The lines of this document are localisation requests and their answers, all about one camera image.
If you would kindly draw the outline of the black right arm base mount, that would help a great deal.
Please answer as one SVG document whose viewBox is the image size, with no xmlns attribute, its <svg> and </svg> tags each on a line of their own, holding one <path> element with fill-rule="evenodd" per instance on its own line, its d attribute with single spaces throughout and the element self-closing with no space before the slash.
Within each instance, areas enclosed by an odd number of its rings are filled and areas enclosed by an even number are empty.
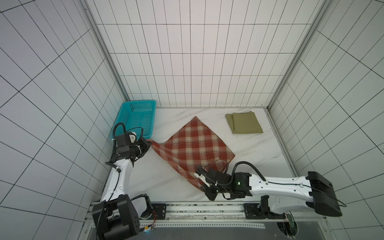
<svg viewBox="0 0 384 240">
<path fill-rule="evenodd" d="M 244 204 L 245 218 L 247 220 L 284 220 L 285 214 L 275 214 L 269 208 L 269 196 L 261 196 L 260 203 Z"/>
</svg>

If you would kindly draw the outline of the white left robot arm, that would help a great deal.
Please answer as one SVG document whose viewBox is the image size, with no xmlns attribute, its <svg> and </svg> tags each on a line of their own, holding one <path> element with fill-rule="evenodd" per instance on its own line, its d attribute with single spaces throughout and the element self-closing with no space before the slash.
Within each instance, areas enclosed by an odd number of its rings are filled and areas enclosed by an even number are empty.
<svg viewBox="0 0 384 240">
<path fill-rule="evenodd" d="M 147 194 L 129 197 L 128 186 L 134 164 L 150 149 L 142 134 L 117 123 L 112 132 L 113 151 L 105 164 L 111 172 L 100 202 L 93 206 L 92 217 L 98 240 L 126 240 L 145 231 L 141 219 L 154 216 Z"/>
</svg>

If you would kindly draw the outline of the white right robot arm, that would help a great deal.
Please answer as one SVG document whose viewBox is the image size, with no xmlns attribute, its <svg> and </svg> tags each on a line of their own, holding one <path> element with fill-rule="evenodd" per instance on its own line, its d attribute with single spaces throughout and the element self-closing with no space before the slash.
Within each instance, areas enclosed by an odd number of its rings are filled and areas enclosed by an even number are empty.
<svg viewBox="0 0 384 240">
<path fill-rule="evenodd" d="M 230 200 L 258 197 L 256 206 L 247 214 L 259 219 L 284 219 L 291 211 L 313 210 L 325 217 L 341 217 L 346 204 L 336 197 L 333 184 L 321 174 L 309 171 L 306 176 L 294 178 L 264 177 L 251 163 L 235 164 L 232 173 L 198 166 L 195 176 L 203 183 L 203 190 L 210 201 L 218 194 L 229 194 Z"/>
</svg>

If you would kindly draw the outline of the olive green skirt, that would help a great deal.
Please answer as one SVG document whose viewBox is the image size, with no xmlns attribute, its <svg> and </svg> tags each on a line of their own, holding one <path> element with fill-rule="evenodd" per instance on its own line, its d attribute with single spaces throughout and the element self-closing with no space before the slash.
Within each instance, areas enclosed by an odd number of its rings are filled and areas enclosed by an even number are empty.
<svg viewBox="0 0 384 240">
<path fill-rule="evenodd" d="M 262 134 L 264 131 L 254 112 L 225 115 L 233 134 Z"/>
</svg>

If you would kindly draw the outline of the red plaid skirt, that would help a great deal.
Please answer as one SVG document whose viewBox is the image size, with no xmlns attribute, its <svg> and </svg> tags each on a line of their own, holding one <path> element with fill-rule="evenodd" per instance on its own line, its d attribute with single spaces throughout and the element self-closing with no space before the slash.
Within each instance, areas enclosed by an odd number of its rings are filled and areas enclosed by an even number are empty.
<svg viewBox="0 0 384 240">
<path fill-rule="evenodd" d="M 152 139 L 152 149 L 190 184 L 200 189 L 197 166 L 224 172 L 235 154 L 207 125 L 194 117 L 163 143 Z"/>
</svg>

